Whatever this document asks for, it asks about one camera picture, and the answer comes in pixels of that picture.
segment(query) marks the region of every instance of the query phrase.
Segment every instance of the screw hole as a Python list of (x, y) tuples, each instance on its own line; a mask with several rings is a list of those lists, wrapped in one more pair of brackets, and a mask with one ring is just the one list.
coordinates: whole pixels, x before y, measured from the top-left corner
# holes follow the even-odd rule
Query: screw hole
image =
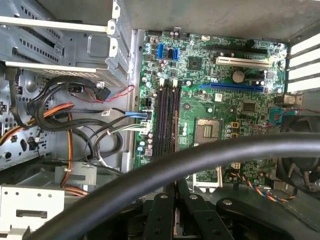
[(214, 235), (221, 235), (221, 232), (220, 232), (219, 230), (217, 230), (217, 229), (213, 229), (213, 230), (212, 230), (212, 233), (213, 233)]
[(161, 234), (161, 229), (160, 228), (156, 228), (153, 232), (155, 234)]

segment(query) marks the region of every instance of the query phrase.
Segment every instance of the screw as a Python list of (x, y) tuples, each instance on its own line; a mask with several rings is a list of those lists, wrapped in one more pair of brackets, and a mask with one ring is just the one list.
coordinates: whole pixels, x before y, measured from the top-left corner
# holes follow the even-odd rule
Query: screw
[(198, 196), (197, 196), (197, 195), (194, 195), (194, 194), (191, 194), (191, 195), (189, 196), (189, 198), (191, 198), (192, 200), (195, 200), (195, 199), (198, 198)]
[(225, 205), (232, 205), (232, 201), (230, 201), (230, 200), (223, 200), (223, 204), (225, 204)]

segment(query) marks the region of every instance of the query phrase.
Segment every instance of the black pci express slot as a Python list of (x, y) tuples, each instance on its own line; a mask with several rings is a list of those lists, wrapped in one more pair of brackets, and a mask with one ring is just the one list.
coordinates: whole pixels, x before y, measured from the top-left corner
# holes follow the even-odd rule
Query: black pci express slot
[(153, 156), (155, 159), (160, 158), (165, 154), (169, 95), (170, 90), (167, 86), (159, 89), (156, 128), (153, 138)]
[(225, 54), (248, 54), (248, 55), (267, 55), (267, 49), (258, 49), (250, 47), (234, 47), (234, 46), (219, 46), (219, 45), (207, 45), (204, 47), (205, 50), (225, 53)]

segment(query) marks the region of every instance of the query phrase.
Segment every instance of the blue connector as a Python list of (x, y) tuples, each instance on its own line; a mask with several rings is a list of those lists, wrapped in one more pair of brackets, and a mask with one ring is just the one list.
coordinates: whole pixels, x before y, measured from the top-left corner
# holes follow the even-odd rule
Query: blue connector
[(148, 118), (148, 114), (146, 112), (126, 111), (125, 115), (130, 116), (129, 118), (135, 118), (135, 119), (147, 119)]
[(172, 60), (173, 61), (178, 61), (178, 59), (179, 59), (179, 50), (178, 50), (178, 48), (174, 48), (173, 49), (173, 56), (172, 56)]
[(163, 43), (158, 44), (158, 54), (157, 54), (158, 59), (164, 58), (164, 48), (165, 48), (165, 45)]
[(234, 91), (243, 91), (243, 92), (254, 92), (254, 93), (263, 93), (263, 86), (250, 86), (245, 84), (233, 84), (233, 83), (220, 83), (220, 82), (211, 82), (210, 84), (199, 85), (198, 88), (213, 88), (213, 89), (223, 89), (223, 90), (234, 90)]

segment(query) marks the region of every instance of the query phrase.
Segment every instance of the white pci slot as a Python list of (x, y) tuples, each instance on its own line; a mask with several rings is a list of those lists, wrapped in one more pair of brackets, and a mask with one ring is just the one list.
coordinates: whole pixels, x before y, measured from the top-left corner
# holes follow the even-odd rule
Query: white pci slot
[(269, 69), (271, 63), (267, 60), (256, 60), (256, 59), (242, 59), (235, 57), (218, 56), (215, 64), (224, 66), (234, 66), (243, 68), (258, 68), (258, 69)]

